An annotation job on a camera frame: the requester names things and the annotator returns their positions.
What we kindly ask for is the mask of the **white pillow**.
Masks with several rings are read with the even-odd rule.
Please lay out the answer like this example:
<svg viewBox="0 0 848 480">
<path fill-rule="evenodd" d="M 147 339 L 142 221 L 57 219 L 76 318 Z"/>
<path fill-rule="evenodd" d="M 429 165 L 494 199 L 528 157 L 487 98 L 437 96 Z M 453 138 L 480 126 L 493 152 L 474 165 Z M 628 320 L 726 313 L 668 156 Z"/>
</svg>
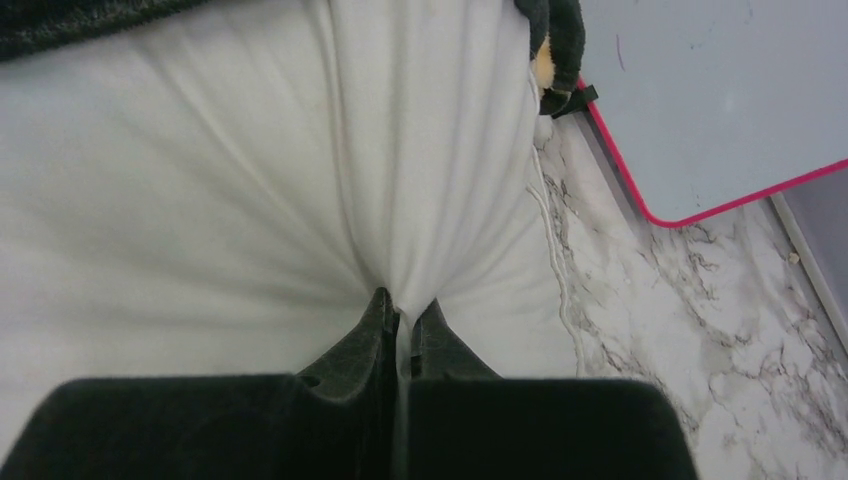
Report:
<svg viewBox="0 0 848 480">
<path fill-rule="evenodd" d="M 510 1 L 213 1 L 1 66 L 1 448 L 77 378 L 300 369 L 386 288 L 579 369 Z"/>
</svg>

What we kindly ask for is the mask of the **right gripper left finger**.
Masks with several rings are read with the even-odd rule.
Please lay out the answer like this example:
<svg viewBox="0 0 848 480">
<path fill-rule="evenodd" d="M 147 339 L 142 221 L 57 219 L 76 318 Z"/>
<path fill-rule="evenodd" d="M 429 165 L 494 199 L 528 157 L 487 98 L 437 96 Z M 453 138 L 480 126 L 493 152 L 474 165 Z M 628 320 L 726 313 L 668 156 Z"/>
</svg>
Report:
<svg viewBox="0 0 848 480">
<path fill-rule="evenodd" d="M 301 372 L 79 379 L 39 405 L 5 479 L 386 479 L 399 322 L 378 289 Z"/>
</svg>

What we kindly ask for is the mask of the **black floral plush pillowcase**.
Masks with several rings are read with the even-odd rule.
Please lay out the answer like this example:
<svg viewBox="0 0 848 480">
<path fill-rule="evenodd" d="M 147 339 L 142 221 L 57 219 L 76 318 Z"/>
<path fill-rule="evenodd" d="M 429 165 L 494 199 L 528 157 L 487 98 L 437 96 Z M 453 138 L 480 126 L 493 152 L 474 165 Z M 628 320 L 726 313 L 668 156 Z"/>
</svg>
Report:
<svg viewBox="0 0 848 480">
<path fill-rule="evenodd" d="M 201 6 L 201 1 L 3 1 L 3 63 L 139 27 Z M 586 31 L 578 1 L 516 1 L 530 29 L 530 60 L 541 88 L 540 114 L 586 111 L 598 99 L 580 80 Z"/>
</svg>

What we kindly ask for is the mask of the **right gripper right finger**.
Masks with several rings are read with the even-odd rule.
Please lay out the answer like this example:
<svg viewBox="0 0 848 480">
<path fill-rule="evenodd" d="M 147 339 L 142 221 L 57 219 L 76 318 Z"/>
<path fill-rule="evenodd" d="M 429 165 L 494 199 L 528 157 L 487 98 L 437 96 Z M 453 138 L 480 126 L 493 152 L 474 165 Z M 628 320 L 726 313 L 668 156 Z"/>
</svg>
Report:
<svg viewBox="0 0 848 480">
<path fill-rule="evenodd" d="M 416 321 L 412 479 L 694 479 L 673 407 L 627 379 L 505 379 L 432 303 Z"/>
</svg>

